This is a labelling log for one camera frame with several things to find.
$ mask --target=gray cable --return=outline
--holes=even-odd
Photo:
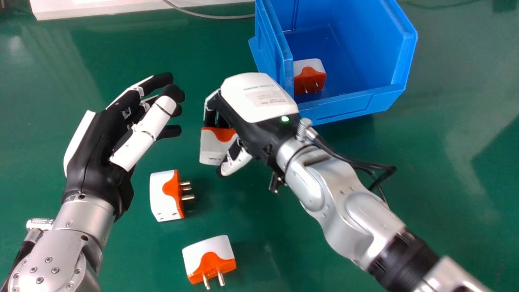
[[[171,6],[172,8],[175,8],[176,10],[180,11],[180,12],[183,12],[183,13],[189,14],[189,15],[193,15],[193,16],[202,17],[202,18],[210,18],[210,19],[246,19],[246,18],[253,18],[254,17],[254,14],[230,15],[230,16],[218,16],[218,15],[201,14],[201,13],[196,13],[196,12],[193,12],[193,11],[189,11],[189,10],[185,10],[183,8],[180,8],[179,6],[169,2],[169,0],[162,0],[162,1],[164,3],[166,3],[166,4],[168,4],[169,6]]]

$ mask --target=robotic hand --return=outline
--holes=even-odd
[[[126,89],[105,110],[87,111],[63,160],[66,186],[55,220],[27,222],[25,238],[1,292],[99,291],[103,250],[113,223],[130,207],[130,177],[152,143],[176,137],[184,93],[171,73]],[[153,90],[162,93],[144,100]]]
[[[224,80],[205,101],[204,126],[230,127],[238,134],[218,167],[219,176],[236,172],[252,158],[262,160],[274,171],[270,190],[288,186],[319,222],[328,244],[386,290],[490,292],[451,258],[439,258],[371,191],[394,167],[336,153],[309,119],[299,119],[294,100],[268,75],[244,73]],[[356,169],[386,172],[367,189]]]

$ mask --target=green table surface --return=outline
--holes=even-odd
[[[515,1],[445,3],[459,2],[401,2],[419,41],[393,107],[317,130],[342,153],[397,165],[384,187],[408,227],[491,289],[518,291],[519,12]],[[203,100],[224,78],[256,70],[253,34],[252,19],[174,10],[44,22],[26,4],[0,11],[0,275],[25,221],[57,214],[63,154],[84,112],[171,71],[187,96],[172,121],[183,133],[139,162],[133,204],[104,252],[102,290],[204,291],[187,280],[181,249],[228,234],[238,269],[225,275],[225,288],[212,280],[215,290],[382,291],[329,248],[290,190],[267,190],[270,172],[259,162],[226,179],[198,163]],[[157,223],[148,179],[168,169],[179,169],[198,199],[186,219]]]

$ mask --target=orange and white plug adapter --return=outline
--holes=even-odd
[[[163,222],[184,218],[183,201],[195,198],[195,195],[184,192],[191,189],[191,183],[181,181],[176,169],[152,173],[149,177],[149,204],[155,219]]]
[[[294,61],[294,93],[307,94],[321,91],[326,83],[326,71],[321,59]]]
[[[187,278],[191,284],[203,282],[211,289],[209,279],[218,277],[220,286],[225,286],[223,274],[236,269],[236,260],[229,237],[212,237],[182,249]]]
[[[229,128],[204,127],[200,133],[200,163],[220,165],[238,134]]]

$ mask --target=adapter inside blue bin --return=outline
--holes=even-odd
[[[249,41],[314,124],[387,110],[405,89],[417,33],[395,0],[256,0]],[[293,61],[319,58],[326,84],[294,96]]]

